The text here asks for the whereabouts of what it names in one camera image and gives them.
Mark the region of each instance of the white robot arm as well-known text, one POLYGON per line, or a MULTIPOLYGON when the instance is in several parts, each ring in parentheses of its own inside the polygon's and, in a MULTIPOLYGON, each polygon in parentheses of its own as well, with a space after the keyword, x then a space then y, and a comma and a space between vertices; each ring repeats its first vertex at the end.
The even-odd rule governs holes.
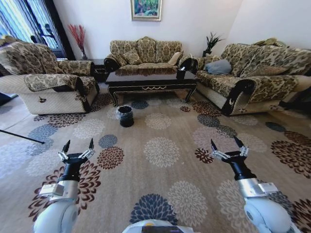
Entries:
POLYGON ((240 150, 227 153, 218 151, 211 140, 213 156, 231 165, 235 173, 234 178, 245 199, 244 210, 248 219, 260 233, 300 233, 287 211, 267 198, 270 193, 278 191, 277 187, 273 183, 258 182, 256 175, 244 163, 248 147, 245 147, 238 138, 234 137, 234 139, 240 150))
POLYGON ((80 166, 94 154, 93 139, 84 153, 68 154, 69 142, 58 153, 65 163, 64 174, 55 184, 47 184, 41 188, 40 195, 50 197, 53 203, 37 218, 34 233, 71 233, 78 217, 75 204, 78 196, 80 166))

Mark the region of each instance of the sofa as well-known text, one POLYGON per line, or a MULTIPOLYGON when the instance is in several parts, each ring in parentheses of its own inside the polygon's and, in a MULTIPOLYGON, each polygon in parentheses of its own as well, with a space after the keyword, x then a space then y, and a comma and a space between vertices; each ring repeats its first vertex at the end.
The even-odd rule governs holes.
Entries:
POLYGON ((113 72, 117 69, 142 70, 142 69, 163 69, 178 67, 189 58, 182 55, 175 65, 168 64, 168 61, 176 52, 182 51, 179 41, 156 41, 145 36, 137 41, 112 40, 110 42, 110 54, 104 59, 105 69, 113 72), (130 65, 123 57, 129 51, 135 51, 140 61, 137 65, 130 65))
POLYGON ((226 116, 278 110, 280 101, 292 101, 311 86, 305 76, 311 51, 277 46, 229 44, 220 57, 196 58, 197 90, 226 116), (213 75, 206 64, 226 59, 230 74, 213 75))
POLYGON ((31 114, 87 113, 99 93, 90 61, 57 61, 45 45, 0 48, 0 92, 16 93, 31 114))

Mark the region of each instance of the wall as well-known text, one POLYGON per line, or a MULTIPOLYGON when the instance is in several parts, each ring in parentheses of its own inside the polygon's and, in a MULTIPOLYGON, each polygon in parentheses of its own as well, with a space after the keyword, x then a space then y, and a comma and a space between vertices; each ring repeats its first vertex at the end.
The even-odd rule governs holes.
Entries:
POLYGON ((226 43, 252 44, 276 37, 311 49, 311 0, 244 0, 226 43))
MULTIPOLYGON (((81 52, 68 32, 68 24, 86 29, 86 54, 105 58, 111 40, 179 40, 185 53, 202 56, 206 35, 213 31, 227 38, 242 0, 163 0, 161 22, 131 21, 130 0, 54 0, 76 58, 81 52)), ((225 41, 214 49, 221 54, 225 41)))

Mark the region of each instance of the potted plant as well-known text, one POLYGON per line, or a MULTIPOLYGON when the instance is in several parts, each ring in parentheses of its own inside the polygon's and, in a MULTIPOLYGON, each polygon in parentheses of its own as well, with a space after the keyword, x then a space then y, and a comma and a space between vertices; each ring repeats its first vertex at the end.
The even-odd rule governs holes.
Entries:
POLYGON ((211 54, 212 53, 212 48, 219 42, 222 41, 223 39, 220 38, 220 36, 216 36, 216 33, 210 33, 210 37, 206 36, 207 40, 207 48, 206 50, 203 51, 203 56, 205 57, 206 54, 211 54))

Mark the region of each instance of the framed painting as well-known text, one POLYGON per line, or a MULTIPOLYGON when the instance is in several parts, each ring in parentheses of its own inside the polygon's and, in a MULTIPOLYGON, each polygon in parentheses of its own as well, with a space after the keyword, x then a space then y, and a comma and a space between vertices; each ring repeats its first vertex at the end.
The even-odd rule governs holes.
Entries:
POLYGON ((131 0, 132 20, 161 21, 162 0, 131 0))

